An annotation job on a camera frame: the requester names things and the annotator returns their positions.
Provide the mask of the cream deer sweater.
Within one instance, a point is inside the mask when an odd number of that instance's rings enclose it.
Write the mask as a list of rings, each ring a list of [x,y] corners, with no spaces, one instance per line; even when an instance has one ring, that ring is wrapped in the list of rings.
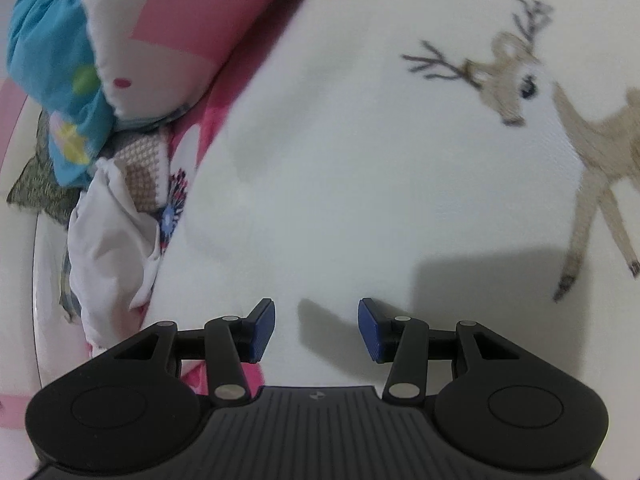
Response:
[[[380,386],[369,297],[602,396],[639,474],[639,0],[304,0],[198,167],[146,322],[262,298],[270,385]]]

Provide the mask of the white crumpled garment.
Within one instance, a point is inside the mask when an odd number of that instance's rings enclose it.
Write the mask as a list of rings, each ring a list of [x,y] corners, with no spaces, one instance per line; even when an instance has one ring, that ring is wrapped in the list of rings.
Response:
[[[125,171],[101,158],[88,190],[68,222],[70,286],[81,305],[81,324],[100,353],[139,330],[160,267],[160,228],[137,211]]]

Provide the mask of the plaid pillow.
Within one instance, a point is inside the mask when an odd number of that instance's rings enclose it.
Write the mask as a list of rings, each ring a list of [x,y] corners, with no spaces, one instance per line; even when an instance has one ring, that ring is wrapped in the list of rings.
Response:
[[[70,272],[72,264],[68,252],[65,253],[60,274],[60,298],[58,303],[62,307],[65,318],[69,323],[77,323],[81,318],[81,305],[72,286],[70,286]]]

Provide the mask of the beige knitted cloth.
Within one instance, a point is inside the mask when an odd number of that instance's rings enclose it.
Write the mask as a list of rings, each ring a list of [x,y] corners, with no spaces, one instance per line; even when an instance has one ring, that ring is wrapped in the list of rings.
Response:
[[[138,211],[152,214],[167,204],[169,183],[168,136],[165,131],[122,132],[115,136],[114,159]]]

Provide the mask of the pink floral bed sheet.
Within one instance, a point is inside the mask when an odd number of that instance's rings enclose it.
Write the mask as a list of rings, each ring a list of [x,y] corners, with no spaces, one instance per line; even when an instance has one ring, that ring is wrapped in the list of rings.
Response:
[[[264,62],[262,53],[236,52],[213,87],[186,117],[169,129],[169,203],[182,206],[209,145],[236,98]]]

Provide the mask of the pink white headboard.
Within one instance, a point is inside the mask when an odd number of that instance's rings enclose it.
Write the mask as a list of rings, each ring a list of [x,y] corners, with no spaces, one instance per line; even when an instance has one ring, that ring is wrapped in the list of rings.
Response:
[[[66,231],[6,202],[35,154],[40,106],[1,74],[1,427],[22,429],[42,387],[89,357],[85,335],[60,305]]]

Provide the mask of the green patterned pillow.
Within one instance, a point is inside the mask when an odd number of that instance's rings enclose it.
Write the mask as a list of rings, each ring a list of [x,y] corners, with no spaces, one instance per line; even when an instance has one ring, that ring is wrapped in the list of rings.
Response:
[[[49,114],[42,110],[37,124],[35,153],[10,189],[6,202],[46,214],[66,229],[79,196],[79,188],[63,188],[55,179],[49,155]]]

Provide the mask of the pink patterned duvet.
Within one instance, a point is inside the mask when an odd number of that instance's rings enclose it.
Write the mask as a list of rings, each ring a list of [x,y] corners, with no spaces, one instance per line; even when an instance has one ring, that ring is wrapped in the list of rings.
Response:
[[[194,106],[272,0],[82,0],[119,130]]]

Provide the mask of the blue floral blanket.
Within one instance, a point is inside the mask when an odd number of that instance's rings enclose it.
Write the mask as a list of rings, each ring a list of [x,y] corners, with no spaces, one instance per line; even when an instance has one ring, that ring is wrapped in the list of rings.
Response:
[[[85,188],[115,114],[102,89],[82,0],[16,0],[6,68],[49,115],[55,179]]]

